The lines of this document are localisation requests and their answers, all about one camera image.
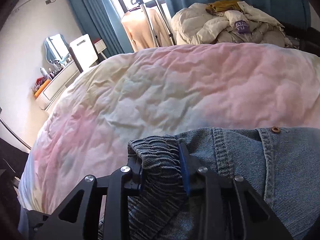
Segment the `blue denim jeans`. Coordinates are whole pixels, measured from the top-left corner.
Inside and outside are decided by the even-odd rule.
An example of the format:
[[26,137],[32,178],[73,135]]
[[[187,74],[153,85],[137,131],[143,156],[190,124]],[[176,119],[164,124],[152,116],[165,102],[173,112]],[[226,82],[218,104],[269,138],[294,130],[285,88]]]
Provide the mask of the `blue denim jeans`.
[[128,199],[131,239],[195,239],[200,199],[183,188],[178,143],[217,175],[243,176],[294,239],[319,217],[319,130],[307,127],[200,128],[177,135],[129,134],[128,155],[146,170],[141,195]]

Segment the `metal clothes rack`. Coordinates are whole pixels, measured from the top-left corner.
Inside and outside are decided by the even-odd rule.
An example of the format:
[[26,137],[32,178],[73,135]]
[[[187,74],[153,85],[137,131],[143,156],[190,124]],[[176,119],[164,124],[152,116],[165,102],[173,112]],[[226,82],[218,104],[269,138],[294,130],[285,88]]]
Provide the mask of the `metal clothes rack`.
[[[151,10],[147,9],[147,6],[146,6],[146,3],[144,2],[144,0],[130,0],[130,2],[131,2],[132,5],[136,6],[132,10],[141,9],[142,12],[144,13],[145,19],[146,19],[146,22],[147,22],[147,25],[148,25],[148,28],[149,28],[149,31],[150,31],[150,34],[151,34],[151,38],[152,38],[152,41],[153,41],[153,45],[156,48],[157,47],[161,47],[162,45],[161,45],[161,43],[159,41],[159,36],[158,36],[154,26],[153,26],[152,17],[151,17]],[[153,0],[152,2],[157,7],[157,12],[159,12],[160,18],[162,19],[162,21],[164,23],[165,31],[167,33],[167,36],[168,36],[171,44],[173,46],[175,46],[176,45],[176,41],[175,41],[175,38],[174,38],[174,34],[171,31],[171,27],[170,27],[169,21],[168,21],[166,15],[165,15],[164,10],[163,10],[162,2],[160,0]]]

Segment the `white dresser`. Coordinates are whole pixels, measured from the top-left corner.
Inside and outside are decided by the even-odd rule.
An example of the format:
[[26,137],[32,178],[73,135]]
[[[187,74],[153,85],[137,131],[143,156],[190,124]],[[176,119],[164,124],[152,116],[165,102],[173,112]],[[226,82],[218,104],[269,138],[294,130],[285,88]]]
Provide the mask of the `white dresser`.
[[40,109],[46,111],[61,93],[69,87],[80,75],[74,61],[70,62],[56,77],[54,77],[36,98]]

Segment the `pastel tie-dye duvet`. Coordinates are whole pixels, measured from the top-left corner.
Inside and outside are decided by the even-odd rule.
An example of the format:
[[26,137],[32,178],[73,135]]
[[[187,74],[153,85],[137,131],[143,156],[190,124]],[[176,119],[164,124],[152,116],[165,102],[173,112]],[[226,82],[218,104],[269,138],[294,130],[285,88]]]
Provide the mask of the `pastel tie-dye duvet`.
[[34,142],[20,204],[52,213],[86,175],[125,165],[127,143],[202,127],[319,127],[319,57],[271,44],[119,54],[63,92]]

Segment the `table mirror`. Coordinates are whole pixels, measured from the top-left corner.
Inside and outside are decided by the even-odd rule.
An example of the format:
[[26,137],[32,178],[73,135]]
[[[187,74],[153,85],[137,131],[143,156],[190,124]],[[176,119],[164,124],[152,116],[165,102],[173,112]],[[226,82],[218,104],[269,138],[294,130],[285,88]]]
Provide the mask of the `table mirror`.
[[68,44],[61,34],[56,34],[47,37],[44,41],[46,60],[53,64],[58,61],[60,64],[65,64],[69,57]]

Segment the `white chair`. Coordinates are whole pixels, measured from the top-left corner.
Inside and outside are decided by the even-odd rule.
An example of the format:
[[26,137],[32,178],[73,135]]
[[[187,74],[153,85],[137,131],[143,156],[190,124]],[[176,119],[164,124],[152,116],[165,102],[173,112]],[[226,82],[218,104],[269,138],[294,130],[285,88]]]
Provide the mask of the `white chair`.
[[88,34],[72,41],[69,44],[69,52],[80,73],[88,70],[98,60],[98,55]]

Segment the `cream puffy jacket pile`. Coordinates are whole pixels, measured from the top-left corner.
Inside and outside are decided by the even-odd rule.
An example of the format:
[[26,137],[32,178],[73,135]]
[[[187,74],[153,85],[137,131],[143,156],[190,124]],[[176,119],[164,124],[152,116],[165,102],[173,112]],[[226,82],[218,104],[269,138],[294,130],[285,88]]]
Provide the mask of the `cream puffy jacket pile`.
[[228,10],[220,15],[206,12],[207,4],[194,3],[171,19],[176,42],[182,44],[256,43],[292,48],[284,26],[269,14],[238,1],[241,11]]

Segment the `mustard yellow garment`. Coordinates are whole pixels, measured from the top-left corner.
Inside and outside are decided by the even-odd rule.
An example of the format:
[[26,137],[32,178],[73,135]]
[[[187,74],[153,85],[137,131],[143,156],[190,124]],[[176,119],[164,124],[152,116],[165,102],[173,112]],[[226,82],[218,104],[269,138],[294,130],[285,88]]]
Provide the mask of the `mustard yellow garment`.
[[238,0],[220,0],[206,6],[206,12],[211,15],[220,15],[228,10],[241,11]]

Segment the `teal curtain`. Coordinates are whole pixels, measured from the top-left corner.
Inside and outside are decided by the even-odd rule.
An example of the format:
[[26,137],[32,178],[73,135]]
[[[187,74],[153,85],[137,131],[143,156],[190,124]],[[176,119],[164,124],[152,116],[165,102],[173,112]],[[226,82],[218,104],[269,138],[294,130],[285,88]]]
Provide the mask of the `teal curtain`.
[[[174,15],[183,7],[193,3],[210,3],[217,0],[165,0],[169,12]],[[288,23],[300,29],[311,25],[308,0],[241,0],[270,14],[281,23]],[[83,34],[92,40],[103,39],[107,45],[106,55],[132,52],[131,45],[121,25],[111,0],[68,0],[74,17]]]

